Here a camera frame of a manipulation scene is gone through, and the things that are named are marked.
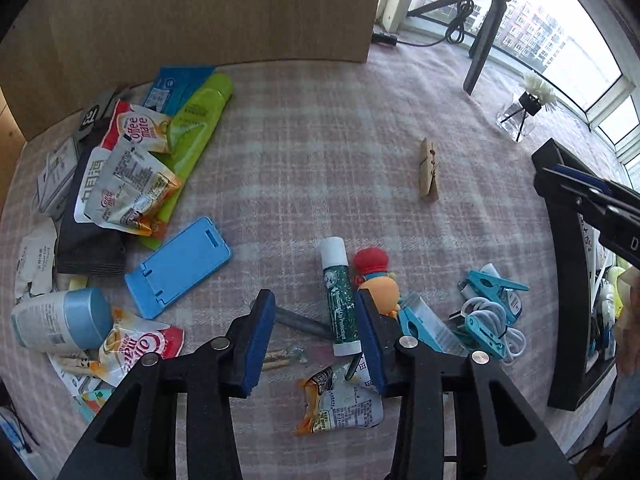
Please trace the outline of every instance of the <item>white flower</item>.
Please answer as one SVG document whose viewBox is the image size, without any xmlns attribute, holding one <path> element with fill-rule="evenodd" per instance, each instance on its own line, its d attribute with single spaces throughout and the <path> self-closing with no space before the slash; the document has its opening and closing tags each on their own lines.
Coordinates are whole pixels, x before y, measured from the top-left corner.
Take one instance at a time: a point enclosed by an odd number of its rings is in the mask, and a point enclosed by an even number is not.
<svg viewBox="0 0 640 480">
<path fill-rule="evenodd" d="M 537 97 L 540 104 L 547 110 L 552 110 L 556 107 L 558 99 L 554 93 L 554 88 L 535 72 L 532 71 L 525 74 L 522 85 L 527 92 Z"/>
</svg>

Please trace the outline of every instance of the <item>metal screw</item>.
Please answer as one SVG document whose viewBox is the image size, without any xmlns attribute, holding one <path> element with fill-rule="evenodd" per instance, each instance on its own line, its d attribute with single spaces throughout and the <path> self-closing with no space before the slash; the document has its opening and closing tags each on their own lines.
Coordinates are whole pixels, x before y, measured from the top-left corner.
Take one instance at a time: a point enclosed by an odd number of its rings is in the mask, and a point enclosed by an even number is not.
<svg viewBox="0 0 640 480">
<path fill-rule="evenodd" d="M 415 348 L 418 346 L 418 340 L 412 335 L 403 335 L 400 338 L 400 346 L 403 348 Z"/>
<path fill-rule="evenodd" d="M 211 347 L 214 350 L 224 350 L 225 348 L 229 348 L 231 342 L 229 339 L 224 337 L 223 335 L 215 337 L 211 340 Z"/>
<path fill-rule="evenodd" d="M 476 350 L 471 354 L 471 358 L 479 365 L 485 365 L 489 362 L 489 355 L 482 350 Z"/>
<path fill-rule="evenodd" d="M 158 354 L 151 352 L 149 354 L 144 354 L 140 360 L 142 361 L 143 366 L 153 366 L 158 362 Z"/>
</svg>

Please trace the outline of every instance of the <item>green package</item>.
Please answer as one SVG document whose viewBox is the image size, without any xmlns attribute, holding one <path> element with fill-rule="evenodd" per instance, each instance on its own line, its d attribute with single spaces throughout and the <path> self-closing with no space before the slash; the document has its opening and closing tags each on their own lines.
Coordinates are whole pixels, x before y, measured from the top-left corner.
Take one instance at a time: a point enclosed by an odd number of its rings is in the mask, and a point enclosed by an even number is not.
<svg viewBox="0 0 640 480">
<path fill-rule="evenodd" d="M 180 192 L 209 142 L 222 110 L 233 92 L 231 79 L 224 74 L 214 73 L 193 93 L 169 123 L 166 136 L 169 139 L 171 155 L 157 157 L 175 173 L 182 182 L 182 187 L 160 208 L 152 225 L 153 234 L 140 237 L 140 241 L 147 247 L 158 250 L 162 245 L 162 238 Z"/>
</svg>

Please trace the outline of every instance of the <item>wooden clothespin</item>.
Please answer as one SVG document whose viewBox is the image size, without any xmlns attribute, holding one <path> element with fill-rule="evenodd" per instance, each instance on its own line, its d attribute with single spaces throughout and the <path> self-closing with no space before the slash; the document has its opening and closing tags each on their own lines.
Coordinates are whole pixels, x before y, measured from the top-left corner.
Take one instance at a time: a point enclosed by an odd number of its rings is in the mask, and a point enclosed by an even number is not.
<svg viewBox="0 0 640 480">
<path fill-rule="evenodd" d="M 438 199 L 438 181 L 436 179 L 436 145 L 423 139 L 420 146 L 420 196 L 427 200 Z"/>
</svg>

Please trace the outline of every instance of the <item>black package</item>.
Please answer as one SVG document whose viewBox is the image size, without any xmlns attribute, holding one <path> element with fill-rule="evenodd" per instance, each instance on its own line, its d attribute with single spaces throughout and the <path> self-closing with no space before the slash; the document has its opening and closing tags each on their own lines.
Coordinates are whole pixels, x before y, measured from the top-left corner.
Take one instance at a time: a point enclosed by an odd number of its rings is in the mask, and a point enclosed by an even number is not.
<svg viewBox="0 0 640 480">
<path fill-rule="evenodd" d="M 94 122 L 91 132 L 79 143 L 82 150 L 71 182 L 65 211 L 62 215 L 56 269 L 63 274 L 83 276 L 121 276 L 124 274 L 126 252 L 124 233 L 103 229 L 95 224 L 82 224 L 74 219 L 76 197 L 82 184 L 84 168 L 91 150 L 100 144 L 109 128 L 110 118 Z"/>
</svg>

